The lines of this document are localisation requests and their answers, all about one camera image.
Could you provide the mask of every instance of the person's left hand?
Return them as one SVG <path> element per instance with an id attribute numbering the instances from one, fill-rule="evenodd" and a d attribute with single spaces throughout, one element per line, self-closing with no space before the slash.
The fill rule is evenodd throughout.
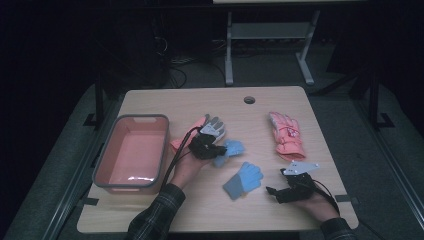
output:
<path id="1" fill-rule="evenodd" d="M 203 166 L 209 164 L 211 160 L 200 160 L 191 154 L 189 149 L 181 152 L 182 158 L 177 162 L 174 169 L 174 176 L 170 183 L 183 189 L 200 172 Z"/>

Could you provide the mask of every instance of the person's right hand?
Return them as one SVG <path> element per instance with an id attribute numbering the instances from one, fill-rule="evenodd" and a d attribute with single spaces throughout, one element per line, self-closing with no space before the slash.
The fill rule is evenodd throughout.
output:
<path id="1" fill-rule="evenodd" d="M 323 196 L 316 192 L 310 198 L 292 202 L 292 204 L 304 209 L 321 223 L 340 217 L 336 209 Z"/>

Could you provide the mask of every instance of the wooden table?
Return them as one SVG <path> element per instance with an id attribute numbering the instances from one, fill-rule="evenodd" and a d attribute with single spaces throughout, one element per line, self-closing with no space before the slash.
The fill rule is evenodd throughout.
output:
<path id="1" fill-rule="evenodd" d="M 246 104 L 245 97 L 253 97 L 255 103 Z M 126 94 L 119 115 L 165 114 L 170 120 L 171 139 L 184 136 L 194 122 L 209 113 L 225 123 L 225 138 L 239 140 L 246 148 L 222 168 L 204 167 L 196 181 L 184 189 L 187 199 L 171 225 L 171 232 L 301 231 L 319 227 L 302 210 L 291 204 L 278 204 L 266 192 L 265 186 L 288 187 L 279 169 L 290 164 L 275 152 L 270 111 L 298 120 L 305 161 L 320 165 L 320 169 L 310 172 L 312 178 L 327 186 L 333 195 L 346 195 L 314 112 L 300 87 L 140 90 Z M 168 161 L 173 157 L 169 153 Z M 245 161 L 261 168 L 262 186 L 232 201 L 222 186 Z M 83 233 L 105 233 L 126 232 L 130 221 L 150 205 L 155 195 L 116 195 L 92 185 L 88 197 L 99 199 L 98 203 L 84 206 L 77 228 Z M 351 203 L 338 204 L 341 216 L 356 228 L 358 220 Z"/>

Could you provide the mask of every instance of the gray carpet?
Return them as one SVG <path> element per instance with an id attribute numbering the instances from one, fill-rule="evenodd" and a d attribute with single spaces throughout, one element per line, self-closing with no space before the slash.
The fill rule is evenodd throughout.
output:
<path id="1" fill-rule="evenodd" d="M 302 86 L 306 92 L 312 92 L 342 76 L 326 72 L 333 46 L 313 45 L 307 60 L 316 84 L 307 86 L 295 61 L 296 47 L 283 44 L 281 48 L 272 49 L 266 54 L 234 58 L 234 87 L 297 85 Z M 183 88 L 224 87 L 224 79 L 219 71 L 224 70 L 223 56 L 213 58 L 210 63 L 197 62 L 178 67 L 187 74 L 187 83 Z M 173 71 L 173 74 L 177 81 L 182 82 L 183 75 L 177 71 Z M 411 185 L 423 199 L 424 175 L 420 173 L 424 169 L 423 139 L 400 110 L 396 98 L 384 87 L 381 88 L 380 110 L 388 114 L 395 128 L 381 129 L 379 132 L 373 130 L 363 110 L 366 99 L 357 102 L 349 99 L 347 92 L 350 86 L 351 83 L 348 83 L 326 96 L 310 97 L 310 102 L 347 192 L 355 202 L 355 211 L 365 224 L 385 239 L 424 239 L 423 229 L 399 187 L 396 173 L 380 141 L 382 138 L 387 143 L 407 173 Z M 66 202 L 63 196 L 68 187 L 75 188 L 75 196 L 68 204 L 68 210 L 63 211 L 69 212 L 69 218 L 63 228 L 57 231 L 60 232 L 58 239 L 122 239 L 122 233 L 81 234 L 76 230 L 82 210 L 78 197 L 84 195 L 91 183 L 91 163 L 121 103 L 120 100 L 105 101 L 108 103 L 107 120 L 102 129 L 95 131 L 94 127 L 83 126 L 87 115 L 95 109 L 94 88 L 87 89 L 5 239 L 43 239 L 59 203 Z M 80 172 L 80 181 L 69 186 L 81 164 L 86 167 Z M 360 224 L 355 232 L 359 239 L 378 239 L 364 224 Z M 275 233 L 267 237 L 274 238 L 279 239 L 281 236 Z M 304 240 L 321 238 L 319 231 L 301 233 L 301 239 Z"/>

